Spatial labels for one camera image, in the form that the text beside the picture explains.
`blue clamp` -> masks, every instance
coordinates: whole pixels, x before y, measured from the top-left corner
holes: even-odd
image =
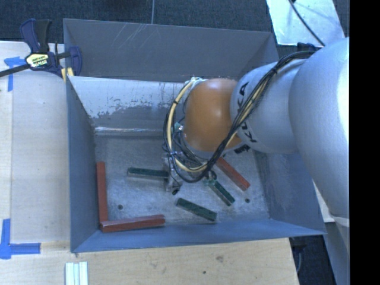
[[[40,254],[41,243],[10,244],[11,219],[2,221],[0,259],[10,259],[12,255]]]
[[[31,69],[32,71],[46,71],[61,78],[63,67],[59,60],[69,58],[69,64],[74,75],[79,75],[82,70],[82,54],[78,46],[69,47],[67,52],[58,53],[57,44],[55,53],[49,51],[48,30],[52,22],[50,20],[29,19],[20,27],[21,36],[30,48],[30,54],[26,56],[25,63],[0,72],[0,77],[16,72]]]

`wooden table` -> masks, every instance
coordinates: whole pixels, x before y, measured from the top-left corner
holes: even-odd
[[[16,52],[2,50],[0,70],[7,68],[3,53]],[[12,92],[7,85],[7,77],[0,78],[0,232],[2,220],[11,216]],[[90,285],[299,284],[287,238],[83,254],[70,253],[67,240],[44,242],[39,255],[0,259],[0,284],[64,284],[65,263],[81,261],[88,262]]]

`white surface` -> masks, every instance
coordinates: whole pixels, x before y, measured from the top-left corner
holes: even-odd
[[[59,51],[62,50],[63,45],[59,45]],[[23,42],[0,43],[1,62],[10,57],[23,58],[29,53],[29,47]],[[1,82],[1,90],[6,93],[1,98],[7,104],[2,105],[2,109],[6,110],[2,117],[12,117],[12,127],[4,127],[8,134],[6,137],[12,128],[12,147],[8,137],[7,147],[4,148],[7,153],[2,153],[8,156],[4,160],[8,165],[2,166],[1,172],[2,185],[5,186],[8,180],[10,186],[11,179],[11,243],[67,240],[69,206],[65,84],[56,75],[31,70],[14,74],[12,92],[7,92],[8,77],[1,78]],[[4,196],[9,197],[6,189]]]
[[[297,45],[297,42],[302,42],[321,46],[299,20],[288,0],[267,0],[267,4],[278,44]],[[333,0],[297,0],[294,6],[326,45],[344,38]]]

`wooden block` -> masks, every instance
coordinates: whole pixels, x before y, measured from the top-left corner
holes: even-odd
[[[158,214],[155,216],[142,216],[125,218],[123,220],[103,221],[100,223],[100,230],[102,232],[115,232],[122,230],[157,227],[164,224],[165,216]]]
[[[236,171],[224,158],[219,158],[216,166],[223,171],[241,190],[246,191],[251,185],[238,171]]]
[[[108,221],[106,164],[103,161],[96,163],[97,197],[99,200],[99,222]]]

